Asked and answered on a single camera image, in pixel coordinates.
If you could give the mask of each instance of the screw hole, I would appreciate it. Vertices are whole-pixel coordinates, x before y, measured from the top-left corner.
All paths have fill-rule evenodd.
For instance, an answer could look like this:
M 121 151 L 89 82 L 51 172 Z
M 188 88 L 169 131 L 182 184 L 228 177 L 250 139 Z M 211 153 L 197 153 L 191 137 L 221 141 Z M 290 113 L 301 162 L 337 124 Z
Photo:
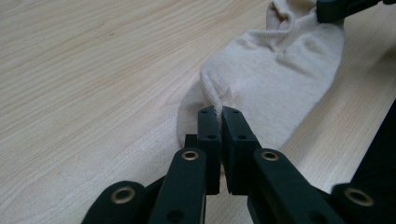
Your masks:
M 183 212 L 174 210 L 174 211 L 170 211 L 168 213 L 167 218 L 168 218 L 168 221 L 170 221 L 171 223 L 179 223 L 181 220 L 183 220 L 184 215 L 183 215 Z
M 181 155 L 181 157 L 186 161 L 194 161 L 198 159 L 199 154 L 195 151 L 186 151 Z
M 353 203 L 366 207 L 374 205 L 373 198 L 360 189 L 347 188 L 344 190 L 344 193 Z
M 262 153 L 262 157 L 268 161 L 277 161 L 279 160 L 279 156 L 276 155 L 274 152 L 264 151 Z
M 325 216 L 323 216 L 323 214 L 317 212 L 317 211 L 311 211 L 309 213 L 309 219 L 311 219 L 311 221 L 313 223 L 316 224 L 326 224 L 327 222 L 327 218 Z
M 116 204 L 120 203 L 128 203 L 134 198 L 135 191 L 131 187 L 122 187 L 119 189 L 116 189 L 112 194 L 111 194 L 111 201 Z

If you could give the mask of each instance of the white sock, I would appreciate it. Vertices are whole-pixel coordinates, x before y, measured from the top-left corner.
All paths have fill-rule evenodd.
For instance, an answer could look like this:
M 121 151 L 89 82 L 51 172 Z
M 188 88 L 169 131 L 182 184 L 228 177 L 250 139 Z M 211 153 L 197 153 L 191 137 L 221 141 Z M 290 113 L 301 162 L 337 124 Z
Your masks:
M 266 30 L 246 31 L 203 66 L 178 111 L 180 143 L 196 133 L 200 108 L 227 105 L 262 147 L 279 149 L 330 88 L 344 40 L 342 24 L 317 22 L 315 2 L 275 0 Z

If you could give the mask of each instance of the wooden table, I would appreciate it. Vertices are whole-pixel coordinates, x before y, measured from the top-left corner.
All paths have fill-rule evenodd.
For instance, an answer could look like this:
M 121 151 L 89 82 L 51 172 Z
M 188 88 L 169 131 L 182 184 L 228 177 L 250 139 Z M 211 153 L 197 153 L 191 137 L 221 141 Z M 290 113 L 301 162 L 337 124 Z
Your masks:
M 200 66 L 268 3 L 2 0 L 0 223 L 80 223 L 112 183 L 164 175 Z M 334 85 L 282 149 L 321 189 L 349 181 L 396 97 L 395 9 L 346 20 Z M 206 211 L 251 223 L 224 183 Z

